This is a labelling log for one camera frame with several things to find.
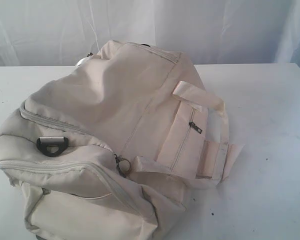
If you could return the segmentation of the beige duffel bag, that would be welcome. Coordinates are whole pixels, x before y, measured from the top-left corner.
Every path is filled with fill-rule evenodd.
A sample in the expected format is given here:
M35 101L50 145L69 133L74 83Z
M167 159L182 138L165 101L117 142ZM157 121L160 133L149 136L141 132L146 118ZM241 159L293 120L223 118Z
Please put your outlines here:
M182 52L108 41L0 128L0 170L40 240L160 240L242 146Z

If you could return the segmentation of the white backdrop curtain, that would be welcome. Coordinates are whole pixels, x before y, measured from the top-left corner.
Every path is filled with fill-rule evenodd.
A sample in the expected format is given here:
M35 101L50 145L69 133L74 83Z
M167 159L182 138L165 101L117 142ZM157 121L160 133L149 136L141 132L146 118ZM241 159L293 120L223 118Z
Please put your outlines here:
M0 66L71 66L109 40L300 67L300 0L0 0Z

